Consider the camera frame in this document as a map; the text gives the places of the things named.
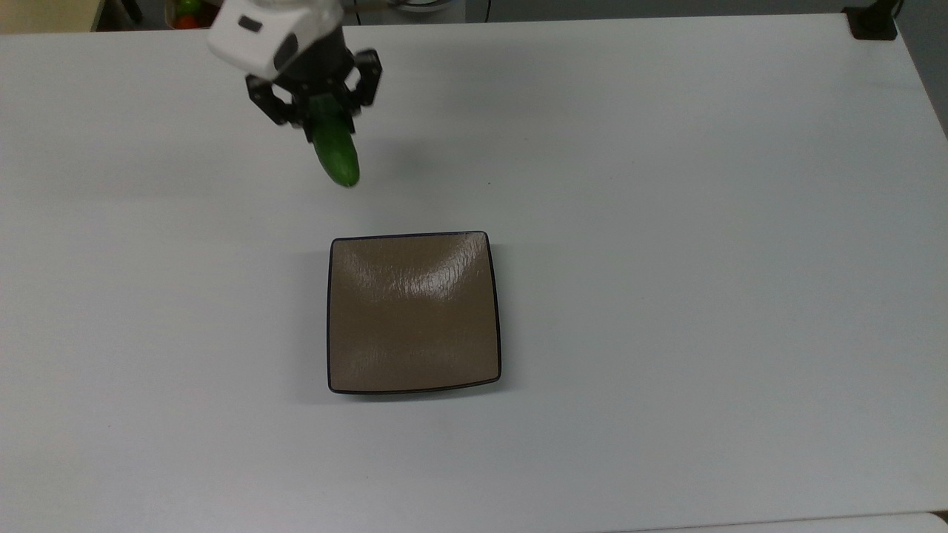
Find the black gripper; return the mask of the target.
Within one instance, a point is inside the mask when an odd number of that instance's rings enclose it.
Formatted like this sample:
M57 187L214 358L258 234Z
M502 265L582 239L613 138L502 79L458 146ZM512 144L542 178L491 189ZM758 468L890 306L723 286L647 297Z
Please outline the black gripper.
M280 66L280 74L275 81L247 74L246 87L248 98L274 124L289 124L304 132L306 141L312 143L312 121L308 110L312 91L326 89L333 82L341 82L345 124L350 135L355 135L354 121L363 108L375 103L382 73L377 50L349 50L344 27L337 26L331 33L309 44L299 42L293 57ZM290 101L278 97L274 87L287 91Z

